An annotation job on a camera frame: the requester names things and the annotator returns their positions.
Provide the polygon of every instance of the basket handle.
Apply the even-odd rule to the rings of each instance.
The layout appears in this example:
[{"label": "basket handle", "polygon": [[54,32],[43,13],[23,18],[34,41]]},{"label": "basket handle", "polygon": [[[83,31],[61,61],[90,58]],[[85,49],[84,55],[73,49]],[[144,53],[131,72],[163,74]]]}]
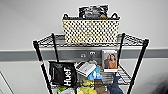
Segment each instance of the basket handle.
[{"label": "basket handle", "polygon": [[120,19],[120,17],[118,17],[117,13],[113,13],[111,18],[113,18],[114,20],[119,20]]},{"label": "basket handle", "polygon": [[69,17],[68,17],[68,14],[64,14],[64,17],[63,17],[63,19],[68,19]]}]

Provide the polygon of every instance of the box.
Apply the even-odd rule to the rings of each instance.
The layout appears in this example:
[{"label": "box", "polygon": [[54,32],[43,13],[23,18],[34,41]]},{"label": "box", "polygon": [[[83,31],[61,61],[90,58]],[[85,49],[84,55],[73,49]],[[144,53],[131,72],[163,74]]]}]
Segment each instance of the box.
[{"label": "box", "polygon": [[89,64],[88,62],[80,62],[75,64],[77,73],[88,77],[88,75],[96,68],[95,64]]}]

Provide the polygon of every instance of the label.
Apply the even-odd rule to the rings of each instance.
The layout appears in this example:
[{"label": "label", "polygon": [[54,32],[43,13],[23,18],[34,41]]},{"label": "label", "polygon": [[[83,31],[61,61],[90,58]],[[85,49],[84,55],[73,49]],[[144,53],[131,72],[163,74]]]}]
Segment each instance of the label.
[{"label": "label", "polygon": [[64,85],[71,86],[71,70],[70,69],[66,69],[64,67],[64,72],[65,72]]}]

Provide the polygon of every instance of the shelf post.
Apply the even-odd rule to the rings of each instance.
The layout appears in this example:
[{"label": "shelf post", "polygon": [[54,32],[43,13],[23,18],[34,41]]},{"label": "shelf post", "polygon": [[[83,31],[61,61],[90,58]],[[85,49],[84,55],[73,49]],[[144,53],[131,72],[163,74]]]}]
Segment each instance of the shelf post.
[{"label": "shelf post", "polygon": [[44,78],[45,78],[45,81],[46,81],[46,84],[47,84],[48,91],[49,91],[50,94],[53,94],[52,90],[51,90],[51,85],[50,85],[49,80],[48,80],[47,72],[46,72],[46,69],[45,69],[45,66],[44,66],[44,63],[43,63],[41,52],[40,52],[40,49],[39,49],[39,44],[38,44],[37,41],[33,41],[33,45],[34,45],[34,48],[36,49],[36,53],[37,53],[39,61],[42,62],[41,69],[43,71],[43,75],[44,75]]},{"label": "shelf post", "polygon": [[135,78],[136,78],[138,69],[139,69],[139,67],[140,67],[142,58],[143,58],[143,56],[144,56],[146,47],[148,46],[148,43],[149,43],[149,40],[148,40],[148,39],[145,39],[144,42],[143,42],[143,47],[142,47],[142,49],[141,49],[141,52],[140,52],[140,55],[139,55],[139,58],[138,58],[138,61],[137,61],[137,64],[136,64],[136,67],[135,67],[135,70],[134,70],[132,79],[131,79],[131,82],[130,82],[130,86],[129,86],[128,91],[127,91],[127,94],[130,94],[131,89],[132,89],[132,86],[134,85],[134,81],[135,81]]},{"label": "shelf post", "polygon": [[120,56],[121,56],[121,50],[122,50],[122,44],[124,41],[124,37],[125,37],[125,33],[122,33],[120,48],[118,50],[118,56],[117,56],[117,65],[119,65],[119,60],[120,60]]},{"label": "shelf post", "polygon": [[57,59],[57,62],[59,62],[58,51],[57,51],[57,45],[56,45],[56,39],[55,39],[54,33],[52,33],[51,36],[52,36],[52,39],[53,39],[53,45],[54,45],[54,50],[55,50],[56,59]]}]

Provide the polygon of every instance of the magazine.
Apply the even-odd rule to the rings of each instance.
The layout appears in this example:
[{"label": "magazine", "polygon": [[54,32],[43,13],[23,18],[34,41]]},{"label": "magazine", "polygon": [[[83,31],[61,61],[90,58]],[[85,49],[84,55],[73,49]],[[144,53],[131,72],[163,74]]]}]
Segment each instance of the magazine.
[{"label": "magazine", "polygon": [[102,67],[104,72],[117,72],[117,51],[102,50]]}]

